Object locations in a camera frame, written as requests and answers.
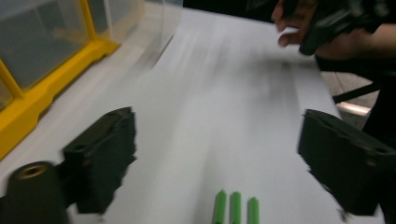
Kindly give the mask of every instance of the transparent container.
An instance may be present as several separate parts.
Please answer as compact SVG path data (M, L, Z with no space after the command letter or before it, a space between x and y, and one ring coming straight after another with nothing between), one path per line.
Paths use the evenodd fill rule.
M12 101L12 95L7 90L6 85L0 80L0 111Z
M89 0L89 4L97 34L155 61L175 34L183 0Z
M0 1L0 58L23 89L88 41L78 0Z

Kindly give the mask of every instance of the person's arm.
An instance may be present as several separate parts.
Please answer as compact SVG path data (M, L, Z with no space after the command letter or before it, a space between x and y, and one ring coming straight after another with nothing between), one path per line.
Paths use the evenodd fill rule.
M278 2L273 13L277 30L283 32L288 26L297 28L294 33L281 35L280 46L301 44L316 6L314 0L301 0L294 15L286 20L282 19L283 0ZM357 29L348 35L339 35L331 43L319 47L315 54L331 60L396 58L396 24L382 24L374 34Z

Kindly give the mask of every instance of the white tabletop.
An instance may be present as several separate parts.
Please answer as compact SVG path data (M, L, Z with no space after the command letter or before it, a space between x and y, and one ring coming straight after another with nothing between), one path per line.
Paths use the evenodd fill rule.
M0 162L1 194L13 170L61 161L61 149L90 124L131 105L138 160L106 223L211 223L221 189L242 193L243 223L252 196L261 223L342 223L339 205L296 153L304 111L337 112L313 58L280 49L277 37L269 24L184 10L153 69L134 69L139 50L121 47L56 99ZM97 222L74 208L69 215L77 224Z

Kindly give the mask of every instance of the floor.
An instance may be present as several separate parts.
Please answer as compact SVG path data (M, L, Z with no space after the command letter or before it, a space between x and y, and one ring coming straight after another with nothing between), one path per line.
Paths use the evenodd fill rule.
M323 72L322 77L332 95L352 91L371 83L371 81L365 78L346 73ZM361 129L364 126L369 113L365 114L364 112L356 112L353 109L350 110L347 108L356 107L358 108L358 111L369 111L374 106L377 95L378 91L350 100L346 102L347 104L337 105L342 120L358 129Z

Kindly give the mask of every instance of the gray floor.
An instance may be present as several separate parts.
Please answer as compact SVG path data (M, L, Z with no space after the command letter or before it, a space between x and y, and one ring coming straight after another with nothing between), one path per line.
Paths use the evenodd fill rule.
M322 77L326 82L332 95L338 95L347 91L352 91L371 83L371 81L365 78L346 73L323 72ZM347 103L372 108L375 104L377 95L378 91L350 100ZM343 110L340 110L340 115L343 121L351 124L358 129L361 129L364 126L365 121L367 120L367 116L360 116L353 113L345 112Z

